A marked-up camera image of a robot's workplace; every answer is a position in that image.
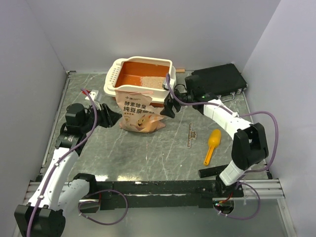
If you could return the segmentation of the pink cat litter bag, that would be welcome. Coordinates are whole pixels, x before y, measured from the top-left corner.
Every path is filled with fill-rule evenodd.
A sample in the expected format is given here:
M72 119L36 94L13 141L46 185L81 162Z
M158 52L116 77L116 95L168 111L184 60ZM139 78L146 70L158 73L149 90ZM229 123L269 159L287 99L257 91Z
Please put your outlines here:
M152 133L165 127L162 108L151 105L152 91L116 90L116 102L121 109L120 127L126 131Z

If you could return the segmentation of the yellow plastic scoop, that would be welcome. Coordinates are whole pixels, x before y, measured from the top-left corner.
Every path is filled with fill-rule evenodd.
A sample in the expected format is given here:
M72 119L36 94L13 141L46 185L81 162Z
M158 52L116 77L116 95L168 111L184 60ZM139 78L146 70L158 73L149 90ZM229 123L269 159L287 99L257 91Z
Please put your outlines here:
M219 129L215 129L209 136L208 139L208 152L205 156L203 164L208 166L212 157L214 150L220 145L221 142L221 131Z

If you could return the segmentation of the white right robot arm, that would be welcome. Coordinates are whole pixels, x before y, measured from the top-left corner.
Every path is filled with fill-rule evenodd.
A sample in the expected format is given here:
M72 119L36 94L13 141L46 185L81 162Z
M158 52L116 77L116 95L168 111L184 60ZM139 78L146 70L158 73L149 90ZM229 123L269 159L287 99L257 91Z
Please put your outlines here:
M233 112L226 107L212 93L175 92L170 85L170 74L166 74L164 82L168 95L164 100L161 115L174 118L173 109L179 112L182 106L192 106L202 115L217 123L232 138L232 160L217 175L217 184L215 185L218 195L228 196L233 190L232 185L269 154L263 125L260 123L253 124L241 118L237 112Z

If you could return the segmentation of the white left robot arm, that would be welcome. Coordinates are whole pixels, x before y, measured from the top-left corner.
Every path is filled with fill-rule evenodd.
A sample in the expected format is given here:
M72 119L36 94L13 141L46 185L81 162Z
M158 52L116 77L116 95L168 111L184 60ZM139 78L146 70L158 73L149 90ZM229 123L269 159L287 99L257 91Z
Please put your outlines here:
M57 138L51 163L40 185L27 204L18 205L14 212L17 226L24 237L59 237L66 217L82 197L93 198L98 187L94 175L77 174L68 187L68 175L97 126L113 127L122 117L106 104L85 108L80 103L66 109L65 123Z

